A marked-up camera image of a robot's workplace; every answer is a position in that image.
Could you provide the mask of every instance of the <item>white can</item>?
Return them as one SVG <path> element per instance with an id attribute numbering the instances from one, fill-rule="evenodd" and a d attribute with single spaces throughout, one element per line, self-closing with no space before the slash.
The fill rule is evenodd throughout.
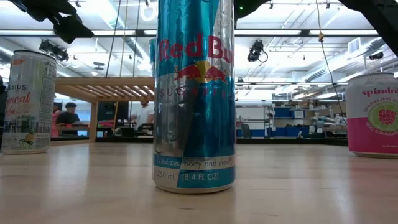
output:
<path id="1" fill-rule="evenodd" d="M 398 157 L 398 80 L 362 75 L 346 89 L 348 146 L 357 156 Z"/>
<path id="2" fill-rule="evenodd" d="M 5 154 L 34 154 L 50 147 L 57 63 L 51 56 L 17 50 L 11 60 L 2 137 Z"/>

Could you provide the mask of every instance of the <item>wooden table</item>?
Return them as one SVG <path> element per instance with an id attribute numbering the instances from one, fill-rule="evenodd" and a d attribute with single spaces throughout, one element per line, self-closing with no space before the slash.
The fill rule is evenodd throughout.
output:
<path id="1" fill-rule="evenodd" d="M 398 163 L 347 147 L 237 145 L 232 189 L 155 188 L 151 144 L 83 144 L 0 156 L 4 224 L 396 224 Z"/>
<path id="2" fill-rule="evenodd" d="M 95 142 L 99 102 L 154 101 L 153 78 L 58 77 L 55 92 L 91 103 L 90 140 Z"/>

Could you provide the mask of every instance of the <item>can lid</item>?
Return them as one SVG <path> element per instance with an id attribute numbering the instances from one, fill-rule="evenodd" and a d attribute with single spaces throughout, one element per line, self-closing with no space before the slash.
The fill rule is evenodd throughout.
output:
<path id="1" fill-rule="evenodd" d="M 44 55 L 44 56 L 47 56 L 47 57 L 55 60 L 55 58 L 53 56 L 51 56 L 51 55 L 47 55 L 47 54 L 44 54 L 44 53 L 41 53 L 41 52 L 36 52 L 36 51 L 33 51 L 33 50 L 15 50 L 14 54 L 18 53 L 18 52 L 28 52 L 28 53 L 33 53 L 33 54 Z"/>
<path id="2" fill-rule="evenodd" d="M 350 79 L 349 82 L 353 81 L 356 78 L 362 78 L 362 77 L 366 77 L 366 76 L 370 76 L 370 75 L 392 75 L 392 76 L 394 76 L 393 73 L 389 73 L 389 72 L 377 72 L 377 73 L 370 73 L 370 74 L 365 74 L 365 75 L 358 75 L 357 77 Z"/>

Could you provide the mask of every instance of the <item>wooden pergola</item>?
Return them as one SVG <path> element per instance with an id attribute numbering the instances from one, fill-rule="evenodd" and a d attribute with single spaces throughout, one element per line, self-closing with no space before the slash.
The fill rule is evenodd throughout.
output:
<path id="1" fill-rule="evenodd" d="M 153 78 L 58 77 L 55 81 L 55 92 L 91 103 L 88 142 L 95 142 L 98 103 L 154 101 L 155 80 Z"/>

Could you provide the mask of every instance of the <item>white shirt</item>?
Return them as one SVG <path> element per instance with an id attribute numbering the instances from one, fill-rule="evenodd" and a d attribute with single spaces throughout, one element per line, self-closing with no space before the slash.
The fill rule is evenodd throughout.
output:
<path id="1" fill-rule="evenodd" d="M 145 124 L 148 120 L 148 116 L 154 114 L 154 107 L 148 105 L 144 108 L 138 109 L 133 115 L 136 117 L 136 127 L 138 129 L 142 124 Z"/>

